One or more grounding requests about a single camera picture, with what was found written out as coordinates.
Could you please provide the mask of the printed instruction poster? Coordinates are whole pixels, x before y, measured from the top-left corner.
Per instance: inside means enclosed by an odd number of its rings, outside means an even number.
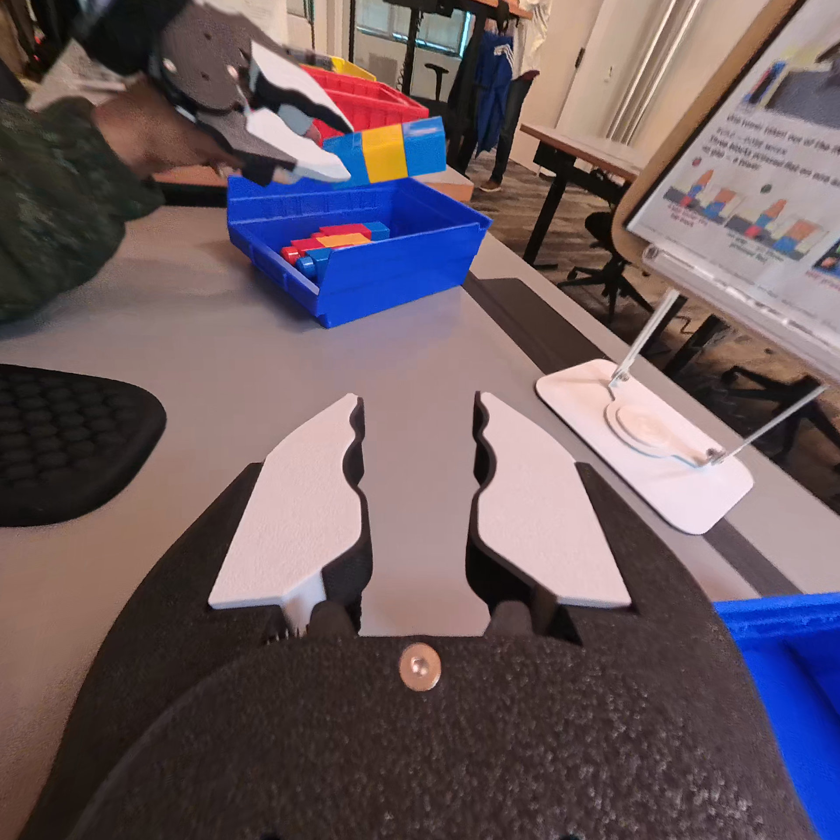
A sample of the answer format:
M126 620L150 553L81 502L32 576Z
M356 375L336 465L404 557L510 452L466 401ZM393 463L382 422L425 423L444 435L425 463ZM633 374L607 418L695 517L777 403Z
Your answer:
M804 2L626 224L721 284L838 309L838 2Z

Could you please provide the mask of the blue jacket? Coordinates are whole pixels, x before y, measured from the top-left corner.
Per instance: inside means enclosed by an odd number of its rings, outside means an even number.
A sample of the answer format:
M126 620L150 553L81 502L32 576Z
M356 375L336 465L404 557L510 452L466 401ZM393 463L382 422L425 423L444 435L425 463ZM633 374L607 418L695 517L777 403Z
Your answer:
M497 147L512 82L512 59L512 37L496 31L482 34L475 76L476 158Z

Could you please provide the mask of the white document stand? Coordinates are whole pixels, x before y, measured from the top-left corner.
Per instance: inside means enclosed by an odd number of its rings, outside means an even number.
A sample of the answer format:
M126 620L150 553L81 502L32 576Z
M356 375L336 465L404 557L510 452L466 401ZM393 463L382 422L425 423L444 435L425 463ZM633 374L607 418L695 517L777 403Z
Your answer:
M751 490L753 478L738 454L779 420L740 446L724 448L632 376L647 339L680 293L700 299L724 322L796 357L817 380L807 403L829 385L838 385L839 298L828 318L810 318L798 307L720 283L692 262L629 232L627 221L803 3L767 3L619 204L612 223L619 254L668 283L625 358L579 364L545 375L535 385L555 415L664 520L687 534L708 532Z

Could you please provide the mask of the white wall pipes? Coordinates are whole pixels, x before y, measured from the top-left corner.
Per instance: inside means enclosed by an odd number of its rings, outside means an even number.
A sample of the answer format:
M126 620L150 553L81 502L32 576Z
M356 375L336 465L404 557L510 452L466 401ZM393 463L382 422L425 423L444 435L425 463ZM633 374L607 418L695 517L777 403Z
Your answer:
M605 129L608 140L630 144L658 95L706 2L658 2L622 96Z

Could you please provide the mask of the red plastic bin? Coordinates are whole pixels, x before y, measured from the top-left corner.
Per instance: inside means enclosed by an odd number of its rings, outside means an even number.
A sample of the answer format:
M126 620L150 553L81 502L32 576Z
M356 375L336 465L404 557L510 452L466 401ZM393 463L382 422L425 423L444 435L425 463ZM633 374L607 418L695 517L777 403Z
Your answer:
M335 105L350 122L353 131L360 132L368 129L381 128L387 125L409 123L427 118L428 110L425 108L425 106L419 104L415 100L413 100L413 103L415 104L414 108L400 108L398 110L384 111L368 110L366 108L353 108L342 110L339 107L339 105L337 105L336 103Z
M384 111L415 107L413 100L377 80L344 75L317 66L303 65L302 68L342 110Z

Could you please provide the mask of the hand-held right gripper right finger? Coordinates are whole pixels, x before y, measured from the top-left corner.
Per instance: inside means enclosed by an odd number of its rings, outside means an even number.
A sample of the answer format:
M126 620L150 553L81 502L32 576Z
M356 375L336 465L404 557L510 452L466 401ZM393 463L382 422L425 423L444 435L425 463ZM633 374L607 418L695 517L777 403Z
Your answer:
M607 615L631 595L585 487L581 465L531 419L477 392L466 578L492 624L577 640L569 608Z

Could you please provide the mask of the red and yellow block tower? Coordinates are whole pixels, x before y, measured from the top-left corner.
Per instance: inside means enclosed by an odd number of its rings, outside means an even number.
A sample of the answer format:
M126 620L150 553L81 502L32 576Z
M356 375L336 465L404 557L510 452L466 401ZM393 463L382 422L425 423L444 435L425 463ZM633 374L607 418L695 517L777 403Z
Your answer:
M355 246L371 244L372 239L360 233L351 234L321 234L309 238L292 240L280 250L280 256L291 265L298 263L305 256L320 250L333 251Z

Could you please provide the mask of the black office chair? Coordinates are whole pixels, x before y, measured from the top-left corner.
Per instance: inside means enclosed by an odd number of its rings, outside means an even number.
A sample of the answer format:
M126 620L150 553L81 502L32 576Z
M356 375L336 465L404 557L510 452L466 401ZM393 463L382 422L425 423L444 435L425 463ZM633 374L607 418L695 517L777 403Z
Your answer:
M838 461L832 463L838 454L838 415L830 415L817 397L805 402L816 389L817 380L807 374L781 381L735 365L704 396L707 407L743 436L779 420L752 446L838 513Z
M602 295L607 302L605 320L607 325L611 325L614 321L619 298L629 299L648 314L652 314L655 310L624 276L624 270L629 262L618 253L614 245L613 216L613 213L607 211L594 212L584 221L586 231L594 239L594 246L608 252L610 256L604 267L594 269L573 266L566 279L557 284L557 288L562 290L602 287Z
M444 79L450 75L450 71L443 66L430 62L426 63L425 67L436 74L435 97L424 100L428 115L430 117L440 117L444 123L453 123L457 113L461 87L460 67L455 70L446 99L443 99L443 85Z

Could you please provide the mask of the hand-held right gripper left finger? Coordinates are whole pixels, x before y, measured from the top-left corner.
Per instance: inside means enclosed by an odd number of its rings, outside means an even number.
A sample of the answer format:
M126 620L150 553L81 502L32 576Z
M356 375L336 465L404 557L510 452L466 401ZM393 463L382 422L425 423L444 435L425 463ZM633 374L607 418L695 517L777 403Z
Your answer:
M304 634L321 602L355 628L372 571L364 403L347 394L274 447L259 470L208 596L214 610L278 606Z

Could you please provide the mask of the grey table with wooden edge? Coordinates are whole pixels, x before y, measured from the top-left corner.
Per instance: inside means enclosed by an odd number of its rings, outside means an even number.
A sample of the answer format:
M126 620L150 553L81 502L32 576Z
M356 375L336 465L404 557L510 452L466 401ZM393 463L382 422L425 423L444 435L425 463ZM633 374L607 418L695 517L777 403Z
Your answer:
M27 69L23 78L28 93L27 105L34 110L66 97L82 97L100 104L121 93L134 81L120 77L96 65L78 45L69 45L47 71ZM224 207L230 170L205 167L181 167L154 177L168 204L184 207ZM472 181L448 167L438 173L420 175L417 180L462 203L471 200Z

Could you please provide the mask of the blue plastic bin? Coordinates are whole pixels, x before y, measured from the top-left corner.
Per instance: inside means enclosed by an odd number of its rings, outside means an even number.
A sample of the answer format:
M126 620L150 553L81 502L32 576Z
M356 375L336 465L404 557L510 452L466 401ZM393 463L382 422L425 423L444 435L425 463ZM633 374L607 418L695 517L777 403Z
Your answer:
M820 838L839 838L839 594L717 602Z
M282 255L320 227L368 223L384 226L388 238L338 250L314 278ZM341 190L310 180L227 181L232 244L327 329L461 286L491 224L412 178Z

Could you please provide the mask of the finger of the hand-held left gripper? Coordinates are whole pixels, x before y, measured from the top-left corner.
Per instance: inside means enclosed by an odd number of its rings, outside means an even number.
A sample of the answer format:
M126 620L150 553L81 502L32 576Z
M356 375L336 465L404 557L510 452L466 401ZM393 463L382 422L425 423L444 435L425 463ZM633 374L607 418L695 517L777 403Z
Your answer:
M294 133L306 133L318 120L339 133L355 128L318 82L299 64L257 41L250 44L248 87Z
M351 178L338 155L295 133L278 113L267 108L246 111L245 138L251 142L245 152L245 178L259 186L275 181L277 170L287 173L291 182L309 178L346 183Z

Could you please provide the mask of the red and blue block tower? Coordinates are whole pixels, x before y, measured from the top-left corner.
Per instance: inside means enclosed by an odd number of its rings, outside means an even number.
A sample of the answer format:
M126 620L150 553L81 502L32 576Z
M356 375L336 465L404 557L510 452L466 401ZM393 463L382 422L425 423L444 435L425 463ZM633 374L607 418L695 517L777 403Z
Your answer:
M391 238L391 229L380 222L351 223L332 226L321 226L315 234L319 235L344 235L360 233L372 239L372 243L381 242Z

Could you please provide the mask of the wooden standing desk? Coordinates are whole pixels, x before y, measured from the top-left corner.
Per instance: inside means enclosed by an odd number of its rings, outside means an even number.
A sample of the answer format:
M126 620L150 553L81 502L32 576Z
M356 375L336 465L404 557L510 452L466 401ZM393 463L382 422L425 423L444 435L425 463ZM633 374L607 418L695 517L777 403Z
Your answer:
M449 131L447 147L447 165L456 169L459 151L471 114L470 103L474 98L476 65L480 52L480 41L487 20L494 20L500 27L510 18L530 19L532 13L518 2L505 1L388 1L390 5L410 9L406 55L403 62L402 93L411 93L417 33L422 14L438 14L460 10L470 14L473 20L472 35L469 38L465 54L460 62L460 83L457 89L455 106L449 110Z

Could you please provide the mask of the wooden background desk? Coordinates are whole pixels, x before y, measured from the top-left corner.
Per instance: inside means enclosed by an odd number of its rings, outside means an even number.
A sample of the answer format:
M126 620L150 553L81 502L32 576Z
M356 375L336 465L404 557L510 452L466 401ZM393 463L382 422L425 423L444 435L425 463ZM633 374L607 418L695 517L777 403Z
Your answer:
M554 215L568 186L576 186L616 207L646 165L647 158L629 145L593 136L574 137L556 128L523 122L519 131L538 141L533 162L552 174L549 191L524 249L523 260L537 270L538 257Z

